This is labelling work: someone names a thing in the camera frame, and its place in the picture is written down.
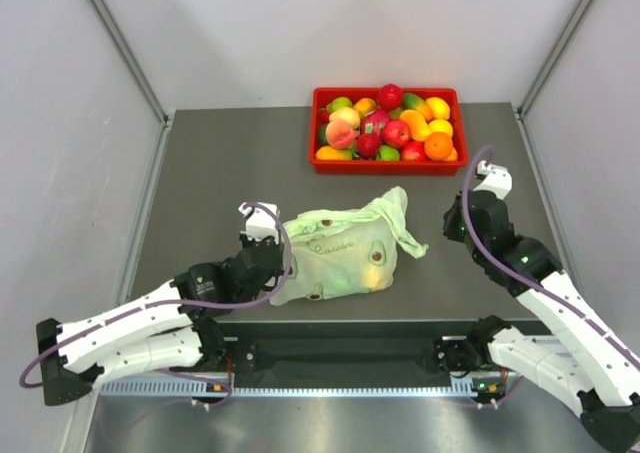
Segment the pale green plastic bag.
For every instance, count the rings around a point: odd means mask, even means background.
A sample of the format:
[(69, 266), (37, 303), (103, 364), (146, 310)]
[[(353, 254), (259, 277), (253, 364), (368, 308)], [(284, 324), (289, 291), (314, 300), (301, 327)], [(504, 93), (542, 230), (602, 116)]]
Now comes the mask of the pale green plastic bag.
[(312, 210), (285, 223), (291, 272), (273, 306), (384, 290), (394, 281), (398, 252), (414, 259), (428, 246), (407, 229), (406, 191), (395, 186), (359, 209)]

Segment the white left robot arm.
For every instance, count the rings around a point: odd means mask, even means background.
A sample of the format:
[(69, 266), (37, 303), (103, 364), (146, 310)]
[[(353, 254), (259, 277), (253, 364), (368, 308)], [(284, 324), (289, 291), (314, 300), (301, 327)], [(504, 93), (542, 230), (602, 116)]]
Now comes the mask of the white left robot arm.
[(75, 402), (116, 379), (155, 370), (214, 371), (227, 359), (216, 319), (281, 286), (291, 261), (279, 234), (242, 234), (241, 250), (200, 263), (154, 291), (85, 320), (36, 327), (45, 405)]

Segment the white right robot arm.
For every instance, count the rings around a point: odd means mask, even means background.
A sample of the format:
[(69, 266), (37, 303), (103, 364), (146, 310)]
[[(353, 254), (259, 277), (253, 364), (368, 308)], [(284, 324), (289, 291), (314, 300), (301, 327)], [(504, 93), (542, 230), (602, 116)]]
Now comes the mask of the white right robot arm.
[(485, 275), (532, 312), (569, 353), (563, 358), (491, 315), (465, 339), (477, 368), (510, 369), (559, 400), (609, 452), (639, 449), (639, 358), (578, 292), (539, 240), (515, 232), (506, 203), (487, 190), (460, 192), (444, 236), (464, 244)]

